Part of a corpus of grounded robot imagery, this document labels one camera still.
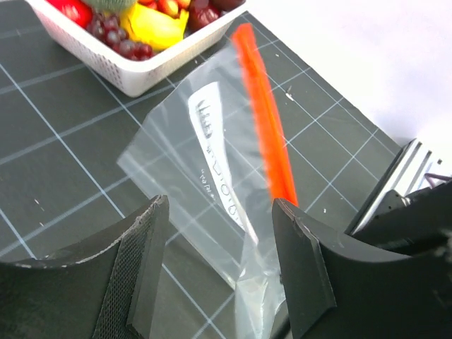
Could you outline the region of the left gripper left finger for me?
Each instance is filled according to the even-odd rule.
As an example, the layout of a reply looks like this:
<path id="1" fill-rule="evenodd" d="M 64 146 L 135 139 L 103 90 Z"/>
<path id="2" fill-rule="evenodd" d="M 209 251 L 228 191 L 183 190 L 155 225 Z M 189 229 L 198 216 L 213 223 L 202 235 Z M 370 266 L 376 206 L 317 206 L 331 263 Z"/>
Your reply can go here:
<path id="1" fill-rule="evenodd" d="M 2 338 L 149 338 L 169 223 L 165 195 L 41 259 L 1 264 Z"/>

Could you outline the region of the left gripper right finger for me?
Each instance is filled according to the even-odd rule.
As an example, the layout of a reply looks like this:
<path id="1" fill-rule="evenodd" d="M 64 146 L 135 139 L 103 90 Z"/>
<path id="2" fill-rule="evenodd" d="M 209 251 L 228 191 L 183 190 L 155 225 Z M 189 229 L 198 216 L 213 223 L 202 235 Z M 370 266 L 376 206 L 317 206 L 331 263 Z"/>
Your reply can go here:
<path id="1" fill-rule="evenodd" d="M 343 234 L 284 199 L 273 227 L 294 338 L 450 338 L 451 264 Z"/>

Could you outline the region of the clear zip bag red zipper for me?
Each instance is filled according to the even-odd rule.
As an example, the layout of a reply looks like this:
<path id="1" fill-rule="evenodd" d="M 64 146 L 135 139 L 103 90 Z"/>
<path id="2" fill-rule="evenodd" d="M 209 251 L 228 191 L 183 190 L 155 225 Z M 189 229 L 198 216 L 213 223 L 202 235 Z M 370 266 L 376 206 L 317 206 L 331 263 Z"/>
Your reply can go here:
<path id="1" fill-rule="evenodd" d="M 285 301 L 271 217 L 297 201 L 278 109 L 250 23 L 144 119 L 118 165 L 234 290 L 239 338 L 269 338 Z"/>

